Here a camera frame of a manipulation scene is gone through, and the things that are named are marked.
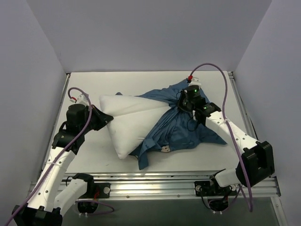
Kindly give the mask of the blue cartoon print pillowcase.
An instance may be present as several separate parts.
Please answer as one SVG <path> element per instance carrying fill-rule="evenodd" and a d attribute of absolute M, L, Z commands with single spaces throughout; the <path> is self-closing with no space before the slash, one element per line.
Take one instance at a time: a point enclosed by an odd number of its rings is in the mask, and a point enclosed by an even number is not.
<path fill-rule="evenodd" d="M 179 93 L 187 86 L 187 81 L 183 80 L 170 85 L 168 88 L 153 89 L 139 96 L 162 101 L 170 107 L 153 126 L 142 143 L 130 153 L 138 159 L 140 170 L 149 166 L 148 152 L 162 152 L 165 146 L 169 147 L 169 152 L 173 152 L 193 149 L 201 143 L 226 145 L 226 142 L 214 131 L 201 124 L 197 125 L 188 113 L 177 109 L 176 102 L 179 99 Z"/>

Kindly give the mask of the white pillow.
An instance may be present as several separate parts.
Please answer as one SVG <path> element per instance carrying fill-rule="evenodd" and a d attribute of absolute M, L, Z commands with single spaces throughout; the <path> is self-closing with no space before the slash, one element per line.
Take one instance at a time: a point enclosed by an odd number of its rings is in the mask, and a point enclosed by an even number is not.
<path fill-rule="evenodd" d="M 113 117 L 107 127 L 121 160 L 142 143 L 170 109 L 165 102 L 134 96 L 101 95 L 99 102 L 101 111 Z"/>

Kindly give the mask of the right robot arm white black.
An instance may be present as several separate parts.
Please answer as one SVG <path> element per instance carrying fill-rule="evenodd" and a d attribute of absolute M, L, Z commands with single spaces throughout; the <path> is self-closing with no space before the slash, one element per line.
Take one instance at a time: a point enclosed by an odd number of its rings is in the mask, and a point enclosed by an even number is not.
<path fill-rule="evenodd" d="M 197 124 L 201 124 L 220 136 L 238 155 L 238 165 L 232 169 L 217 172 L 209 182 L 209 189 L 220 194 L 227 186 L 241 184 L 252 187 L 275 172 L 273 148 L 267 142 L 260 142 L 249 136 L 230 121 L 213 102 L 200 95 L 198 85 L 181 90 L 178 109 L 189 113 Z"/>

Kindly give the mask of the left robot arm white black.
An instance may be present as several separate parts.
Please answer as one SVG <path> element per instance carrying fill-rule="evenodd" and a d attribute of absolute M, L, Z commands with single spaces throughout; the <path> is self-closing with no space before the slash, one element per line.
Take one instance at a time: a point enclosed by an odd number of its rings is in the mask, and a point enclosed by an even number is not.
<path fill-rule="evenodd" d="M 113 117 L 101 112 L 94 105 L 73 104 L 66 112 L 66 121 L 54 136 L 47 163 L 28 198 L 14 207 L 12 217 L 18 226 L 60 226 L 69 208 L 77 204 L 81 213 L 96 211 L 95 198 L 102 188 L 92 175 L 77 173 L 67 187 L 59 192 L 61 181 L 70 163 L 85 142 L 85 135 L 99 131 Z"/>

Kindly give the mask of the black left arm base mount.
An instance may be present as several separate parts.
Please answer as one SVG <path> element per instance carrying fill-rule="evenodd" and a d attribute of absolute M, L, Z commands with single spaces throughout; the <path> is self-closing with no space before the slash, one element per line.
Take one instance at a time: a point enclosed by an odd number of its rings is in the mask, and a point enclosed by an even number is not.
<path fill-rule="evenodd" d="M 110 183 L 96 183 L 93 191 L 93 198 L 107 199 L 110 197 L 111 184 Z"/>

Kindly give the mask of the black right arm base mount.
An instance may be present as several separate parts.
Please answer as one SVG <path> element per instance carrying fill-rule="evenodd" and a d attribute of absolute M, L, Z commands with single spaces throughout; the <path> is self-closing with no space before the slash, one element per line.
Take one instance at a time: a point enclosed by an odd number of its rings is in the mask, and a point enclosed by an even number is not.
<path fill-rule="evenodd" d="M 195 181 L 195 195 L 201 196 L 218 196 L 218 191 L 213 182 L 207 181 Z"/>

